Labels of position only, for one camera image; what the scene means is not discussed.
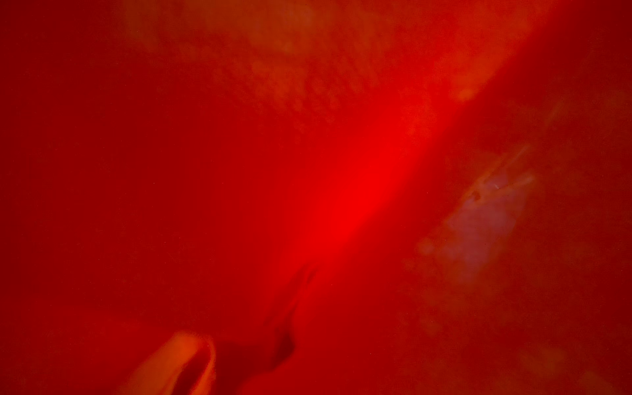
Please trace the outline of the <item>pink garment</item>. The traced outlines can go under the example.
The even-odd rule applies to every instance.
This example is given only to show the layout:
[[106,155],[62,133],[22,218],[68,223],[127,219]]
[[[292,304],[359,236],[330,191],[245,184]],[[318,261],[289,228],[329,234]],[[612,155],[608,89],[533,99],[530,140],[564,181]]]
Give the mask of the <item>pink garment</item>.
[[628,394],[628,1],[4,1],[4,394]]

